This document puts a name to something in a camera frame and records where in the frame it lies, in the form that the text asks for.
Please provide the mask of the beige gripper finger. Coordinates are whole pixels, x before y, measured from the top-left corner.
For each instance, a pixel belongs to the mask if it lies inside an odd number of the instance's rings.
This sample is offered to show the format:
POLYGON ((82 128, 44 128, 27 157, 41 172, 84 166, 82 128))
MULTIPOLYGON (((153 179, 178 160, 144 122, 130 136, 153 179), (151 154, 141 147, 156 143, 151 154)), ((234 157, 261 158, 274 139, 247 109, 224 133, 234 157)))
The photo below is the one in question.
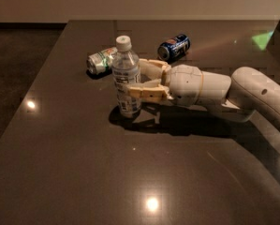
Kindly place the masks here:
POLYGON ((169 88, 162 85, 160 79, 127 84, 125 91, 132 98, 156 104, 167 101, 169 97, 169 88))
POLYGON ((169 85, 171 65, 167 62, 153 59, 141 59, 140 83, 149 86, 169 85))

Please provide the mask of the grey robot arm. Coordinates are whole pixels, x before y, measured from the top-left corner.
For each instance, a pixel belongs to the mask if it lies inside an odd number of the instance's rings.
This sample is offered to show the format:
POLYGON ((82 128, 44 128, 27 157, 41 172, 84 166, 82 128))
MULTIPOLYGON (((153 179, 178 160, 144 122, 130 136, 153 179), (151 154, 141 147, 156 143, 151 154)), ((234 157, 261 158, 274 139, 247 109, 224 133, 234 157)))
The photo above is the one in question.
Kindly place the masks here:
POLYGON ((211 115, 233 122, 245 122, 258 112, 280 132, 280 85, 254 68, 239 67, 227 76, 141 59, 140 72, 148 78, 146 82, 125 86, 133 98, 162 105, 201 106, 211 115))

